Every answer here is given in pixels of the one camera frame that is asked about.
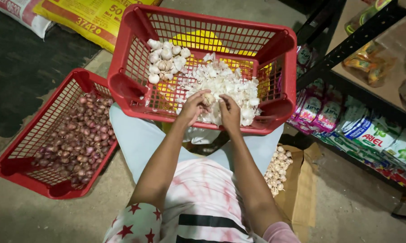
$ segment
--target leg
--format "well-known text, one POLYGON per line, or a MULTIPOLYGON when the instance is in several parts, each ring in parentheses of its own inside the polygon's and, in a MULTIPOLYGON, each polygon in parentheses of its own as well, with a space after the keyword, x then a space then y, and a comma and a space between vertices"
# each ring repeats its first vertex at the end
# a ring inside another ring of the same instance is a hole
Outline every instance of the leg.
MULTIPOLYGON (((283 130, 284 124, 265 136, 244 135, 245 144, 250 150, 254 162, 262 175, 265 174, 267 167, 271 162, 273 152, 275 151, 283 130)), ((233 168, 233 150, 231 141, 228 141, 224 146, 209 155, 207 158, 235 172, 235 169, 233 168)))
MULTIPOLYGON (((152 154, 165 137, 152 121, 125 115, 117 103, 110 108, 110 122, 117 141, 124 153, 126 164, 137 183, 152 154)), ((197 156, 180 148, 179 162, 196 159, 197 156)))

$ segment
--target hand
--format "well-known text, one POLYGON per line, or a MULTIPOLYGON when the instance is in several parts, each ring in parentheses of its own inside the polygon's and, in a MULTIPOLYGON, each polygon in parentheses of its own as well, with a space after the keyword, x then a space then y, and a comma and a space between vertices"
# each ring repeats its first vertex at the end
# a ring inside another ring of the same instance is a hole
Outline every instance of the hand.
POLYGON ((190 96, 182 107, 176 120, 184 121, 187 123, 188 127, 190 127, 197 121, 197 117, 201 113, 210 113, 210 107, 207 107, 202 103, 202 95, 204 93, 210 93, 210 90, 198 91, 190 96))
POLYGON ((227 130, 228 134, 241 132, 241 108, 228 95, 220 95, 218 100, 221 110, 222 125, 227 130))

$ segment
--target sleeve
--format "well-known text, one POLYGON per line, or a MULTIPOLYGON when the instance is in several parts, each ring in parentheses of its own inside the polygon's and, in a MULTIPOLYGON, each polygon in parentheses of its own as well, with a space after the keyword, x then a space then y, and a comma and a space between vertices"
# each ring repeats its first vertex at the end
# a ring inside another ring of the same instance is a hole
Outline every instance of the sleeve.
POLYGON ((290 226, 284 222, 271 224, 264 232, 263 239, 268 243, 300 243, 290 226))
POLYGON ((104 236, 104 243, 158 243, 161 212, 147 203, 126 207, 114 218, 104 236))

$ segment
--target person's left hand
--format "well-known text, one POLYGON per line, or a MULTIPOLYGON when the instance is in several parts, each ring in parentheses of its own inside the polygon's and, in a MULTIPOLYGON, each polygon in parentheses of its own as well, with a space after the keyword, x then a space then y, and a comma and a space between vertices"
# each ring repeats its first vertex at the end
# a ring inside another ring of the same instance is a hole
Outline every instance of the person's left hand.
POLYGON ((190 96, 182 106, 182 110, 180 111, 176 120, 184 121, 187 123, 188 127, 190 127, 197 121, 197 117, 201 113, 210 113, 210 107, 205 106, 202 103, 202 95, 204 93, 210 93, 210 90, 198 91, 194 95, 190 96))

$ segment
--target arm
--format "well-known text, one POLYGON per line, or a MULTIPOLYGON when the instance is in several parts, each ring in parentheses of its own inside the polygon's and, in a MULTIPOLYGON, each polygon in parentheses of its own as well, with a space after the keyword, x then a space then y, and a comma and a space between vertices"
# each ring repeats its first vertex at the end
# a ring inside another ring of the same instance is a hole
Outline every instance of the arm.
POLYGON ((238 190, 254 232, 260 237, 273 223, 282 221, 271 190, 254 163, 240 130, 241 109, 227 95, 220 95, 222 124, 233 145, 233 165, 238 190))
POLYGON ((206 92, 210 90, 202 90, 187 99, 171 130, 146 164, 127 206, 142 202, 164 211, 165 196, 176 171, 185 129, 194 124, 201 113, 210 111, 202 104, 202 95, 206 92))

